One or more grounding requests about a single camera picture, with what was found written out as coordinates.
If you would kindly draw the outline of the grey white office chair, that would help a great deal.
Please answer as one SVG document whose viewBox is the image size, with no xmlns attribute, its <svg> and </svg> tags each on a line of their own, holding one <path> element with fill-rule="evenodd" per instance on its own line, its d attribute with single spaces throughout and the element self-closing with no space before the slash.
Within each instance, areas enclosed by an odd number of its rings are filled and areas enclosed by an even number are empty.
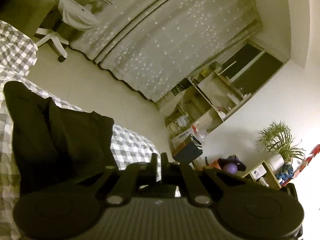
<svg viewBox="0 0 320 240">
<path fill-rule="evenodd" d="M 36 34 L 42 35 L 43 38 L 37 41 L 36 45 L 40 47 L 51 40 L 55 49 L 59 52 L 58 61 L 62 63 L 68 56 L 65 46 L 69 45 L 69 41 L 57 32 L 60 25 L 64 23 L 78 31 L 91 30 L 98 25 L 99 21 L 92 14 L 93 9 L 88 9 L 86 5 L 98 3 L 111 5 L 112 3 L 108 0 L 55 0 L 55 2 L 54 10 L 60 13 L 60 19 L 57 20 L 53 29 L 37 29 Z"/>
</svg>

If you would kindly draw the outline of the grey star curtain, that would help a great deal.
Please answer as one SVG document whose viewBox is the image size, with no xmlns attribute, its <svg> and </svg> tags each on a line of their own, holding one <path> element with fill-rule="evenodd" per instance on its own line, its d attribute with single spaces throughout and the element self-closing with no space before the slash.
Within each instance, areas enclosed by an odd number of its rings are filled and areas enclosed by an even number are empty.
<svg viewBox="0 0 320 240">
<path fill-rule="evenodd" d="M 254 0 L 108 0 L 97 18 L 71 48 L 154 102 L 261 27 Z"/>
</svg>

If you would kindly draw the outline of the potted green plant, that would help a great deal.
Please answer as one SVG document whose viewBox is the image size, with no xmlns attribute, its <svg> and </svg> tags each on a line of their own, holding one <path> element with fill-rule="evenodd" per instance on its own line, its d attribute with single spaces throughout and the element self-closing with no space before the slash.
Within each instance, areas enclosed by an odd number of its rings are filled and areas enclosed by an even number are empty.
<svg viewBox="0 0 320 240">
<path fill-rule="evenodd" d="M 264 152 L 271 154 L 268 162 L 274 174 L 285 164 L 292 166 L 294 162 L 305 163 L 305 150 L 299 148 L 299 143 L 296 143 L 291 132 L 291 128 L 281 120 L 273 120 L 259 131 L 259 146 Z"/>
</svg>

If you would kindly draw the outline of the dark waste bin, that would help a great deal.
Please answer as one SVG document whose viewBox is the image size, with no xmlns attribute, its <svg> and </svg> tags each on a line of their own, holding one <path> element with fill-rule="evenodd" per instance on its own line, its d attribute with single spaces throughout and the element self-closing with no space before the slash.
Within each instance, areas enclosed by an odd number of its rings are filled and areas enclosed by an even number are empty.
<svg viewBox="0 0 320 240">
<path fill-rule="evenodd" d="M 203 148 L 201 142 L 193 135 L 189 135 L 184 142 L 174 150 L 172 157 L 180 163 L 190 164 L 202 154 Z"/>
</svg>

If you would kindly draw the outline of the wooden shelf unit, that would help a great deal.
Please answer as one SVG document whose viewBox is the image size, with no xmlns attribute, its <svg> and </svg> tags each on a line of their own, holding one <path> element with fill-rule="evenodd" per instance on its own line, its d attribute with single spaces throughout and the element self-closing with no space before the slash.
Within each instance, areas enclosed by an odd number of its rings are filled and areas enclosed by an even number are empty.
<svg viewBox="0 0 320 240">
<path fill-rule="evenodd" d="M 223 124 L 283 66 L 272 51 L 248 41 L 200 67 L 167 92 L 156 107 L 164 115 L 170 144 L 199 140 Z"/>
</svg>

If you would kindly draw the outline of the dark green sofa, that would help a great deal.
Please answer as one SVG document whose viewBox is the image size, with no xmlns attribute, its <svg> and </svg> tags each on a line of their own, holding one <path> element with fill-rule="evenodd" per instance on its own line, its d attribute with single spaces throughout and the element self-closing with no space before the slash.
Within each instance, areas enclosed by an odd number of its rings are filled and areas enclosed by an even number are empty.
<svg viewBox="0 0 320 240">
<path fill-rule="evenodd" d="M 55 0 L 1 0 L 1 21 L 32 38 Z"/>
</svg>

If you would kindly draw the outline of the black garment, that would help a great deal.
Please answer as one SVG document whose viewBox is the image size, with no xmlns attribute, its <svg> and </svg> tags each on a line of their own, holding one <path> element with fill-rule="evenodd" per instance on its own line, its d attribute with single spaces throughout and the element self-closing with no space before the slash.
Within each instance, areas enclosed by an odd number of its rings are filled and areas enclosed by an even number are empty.
<svg viewBox="0 0 320 240">
<path fill-rule="evenodd" d="M 112 118 L 61 108 L 18 81 L 7 82 L 3 92 L 13 120 L 21 196 L 77 183 L 116 166 Z"/>
</svg>

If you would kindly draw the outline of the small wooden side cabinet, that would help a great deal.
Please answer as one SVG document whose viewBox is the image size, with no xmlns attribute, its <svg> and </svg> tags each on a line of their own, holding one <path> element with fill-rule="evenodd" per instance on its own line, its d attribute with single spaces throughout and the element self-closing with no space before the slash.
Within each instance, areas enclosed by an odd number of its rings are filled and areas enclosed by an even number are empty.
<svg viewBox="0 0 320 240">
<path fill-rule="evenodd" d="M 281 185 L 274 175 L 272 167 L 265 160 L 241 177 L 274 190 L 281 189 Z"/>
</svg>

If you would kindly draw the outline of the purple ball toy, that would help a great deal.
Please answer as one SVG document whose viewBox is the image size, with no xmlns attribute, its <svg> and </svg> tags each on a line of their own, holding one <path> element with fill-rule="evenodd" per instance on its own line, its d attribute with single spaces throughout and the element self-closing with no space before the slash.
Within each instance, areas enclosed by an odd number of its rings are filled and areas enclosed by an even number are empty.
<svg viewBox="0 0 320 240">
<path fill-rule="evenodd" d="M 217 160 L 221 170 L 230 174 L 236 174 L 238 171 L 246 171 L 246 165 L 234 154 L 227 158 Z"/>
</svg>

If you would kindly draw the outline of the grey white checkered quilt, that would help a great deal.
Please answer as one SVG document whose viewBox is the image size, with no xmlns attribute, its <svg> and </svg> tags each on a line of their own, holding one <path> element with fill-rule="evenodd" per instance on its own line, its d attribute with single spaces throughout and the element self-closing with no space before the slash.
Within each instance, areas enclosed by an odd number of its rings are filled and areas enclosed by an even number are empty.
<svg viewBox="0 0 320 240">
<path fill-rule="evenodd" d="M 29 68 L 34 66 L 38 51 L 27 35 L 1 22 L 1 86 L 9 81 L 19 81 L 43 98 L 52 98 L 61 108 L 80 111 L 80 108 L 40 88 L 27 79 Z M 20 239 L 20 232 L 13 220 L 12 211 L 20 196 L 20 173 L 12 151 L 13 122 L 1 95 L 1 239 Z M 146 137 L 129 129 L 114 125 L 111 152 L 119 169 L 130 163 L 150 161 L 156 146 Z"/>
</svg>

